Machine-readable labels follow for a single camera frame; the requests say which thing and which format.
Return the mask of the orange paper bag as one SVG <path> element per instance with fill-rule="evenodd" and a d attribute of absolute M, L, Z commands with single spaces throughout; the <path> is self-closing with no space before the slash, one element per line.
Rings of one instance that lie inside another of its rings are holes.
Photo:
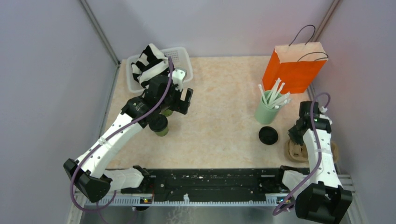
<path fill-rule="evenodd" d="M 289 44 L 276 45 L 273 49 L 269 63 L 262 77 L 265 90 L 270 90 L 279 79 L 284 83 L 281 94 L 299 94 L 313 82 L 321 71 L 329 56 L 320 42 L 313 42 L 316 27 L 312 24 L 300 29 L 311 27 L 311 37 L 302 43 L 295 43 L 300 33 L 297 33 Z"/>

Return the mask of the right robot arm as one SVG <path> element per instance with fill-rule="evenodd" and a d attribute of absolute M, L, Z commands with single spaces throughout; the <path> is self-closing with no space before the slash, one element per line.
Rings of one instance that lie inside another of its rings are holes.
<path fill-rule="evenodd" d="M 290 189 L 298 218 L 338 224 L 353 197 L 351 191 L 344 189 L 336 172 L 331 151 L 331 121 L 313 101 L 301 102 L 298 115 L 288 135 L 292 143 L 306 148 L 310 172 L 303 176 L 296 171 L 285 171 L 274 179 L 274 187 L 279 192 Z"/>

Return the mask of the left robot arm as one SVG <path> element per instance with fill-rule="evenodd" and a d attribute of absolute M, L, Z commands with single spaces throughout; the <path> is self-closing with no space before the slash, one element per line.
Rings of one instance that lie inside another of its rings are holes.
<path fill-rule="evenodd" d="M 149 189 L 148 173 L 139 166 L 108 170 L 107 165 L 124 145 L 146 126 L 151 125 L 165 110 L 186 115 L 191 104 L 193 89 L 187 88 L 181 99 L 182 86 L 175 78 L 157 75 L 148 88 L 129 99 L 109 129 L 77 159 L 68 159 L 64 169 L 71 180 L 92 203 L 100 201 L 110 191 L 134 188 L 139 193 Z"/>

